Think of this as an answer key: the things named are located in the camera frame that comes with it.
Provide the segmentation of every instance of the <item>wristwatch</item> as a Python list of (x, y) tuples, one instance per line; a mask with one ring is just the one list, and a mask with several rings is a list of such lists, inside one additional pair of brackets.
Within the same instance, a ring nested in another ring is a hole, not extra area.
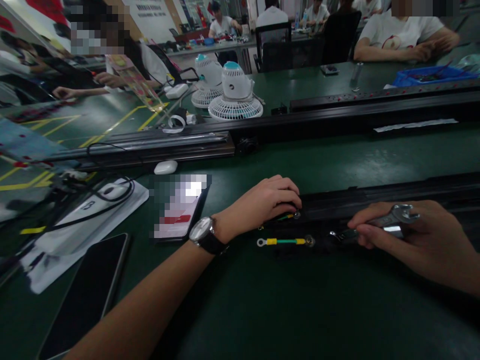
[(221, 255), (229, 248), (215, 237), (215, 220), (210, 216), (202, 217), (190, 231), (190, 240), (198, 247), (213, 255)]

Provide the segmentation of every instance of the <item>open-end wrench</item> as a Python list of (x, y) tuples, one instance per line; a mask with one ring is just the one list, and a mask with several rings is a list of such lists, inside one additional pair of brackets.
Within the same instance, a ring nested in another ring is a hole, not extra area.
[[(414, 207), (409, 204), (396, 204), (391, 208), (387, 215), (370, 220), (367, 224), (383, 228), (383, 230), (391, 233), (395, 237), (403, 239), (400, 225), (412, 224), (420, 218), (420, 214), (410, 214), (410, 210), (413, 208)], [(341, 243), (345, 243), (347, 240), (348, 242), (356, 241), (359, 232), (356, 229), (348, 229), (340, 234), (330, 231), (330, 235), (337, 238)]]

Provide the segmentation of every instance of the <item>black watch strap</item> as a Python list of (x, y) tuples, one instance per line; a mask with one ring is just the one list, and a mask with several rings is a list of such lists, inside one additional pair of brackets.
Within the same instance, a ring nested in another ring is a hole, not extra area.
[(198, 240), (198, 244), (213, 255), (221, 255), (229, 247), (218, 240), (211, 232), (203, 239)]

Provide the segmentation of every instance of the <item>white fan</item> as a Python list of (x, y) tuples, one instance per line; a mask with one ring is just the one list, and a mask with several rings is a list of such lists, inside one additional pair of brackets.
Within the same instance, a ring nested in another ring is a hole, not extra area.
[(203, 54), (195, 59), (195, 70), (200, 77), (198, 90), (191, 96), (191, 103), (201, 109), (207, 109), (213, 99), (222, 96), (222, 65)]
[(258, 118), (264, 107), (254, 94), (255, 81), (249, 79), (233, 61), (223, 66), (221, 83), (224, 95), (216, 97), (208, 106), (208, 113), (217, 121)]

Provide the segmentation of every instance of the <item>blue tray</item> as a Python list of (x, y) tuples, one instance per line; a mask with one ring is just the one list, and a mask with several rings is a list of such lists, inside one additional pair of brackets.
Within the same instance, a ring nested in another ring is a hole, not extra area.
[[(434, 81), (418, 81), (412, 75), (433, 75), (439, 73), (442, 75), (443, 79), (434, 80)], [(404, 70), (396, 73), (396, 79), (393, 82), (393, 85), (399, 88), (409, 87), (409, 86), (422, 86), (428, 84), (440, 84), (440, 83), (449, 83), (452, 81), (460, 80), (470, 80), (476, 79), (478, 76), (470, 72), (466, 72), (456, 67), (445, 67), (445, 66), (432, 66), (432, 67), (421, 67), (412, 70)]]

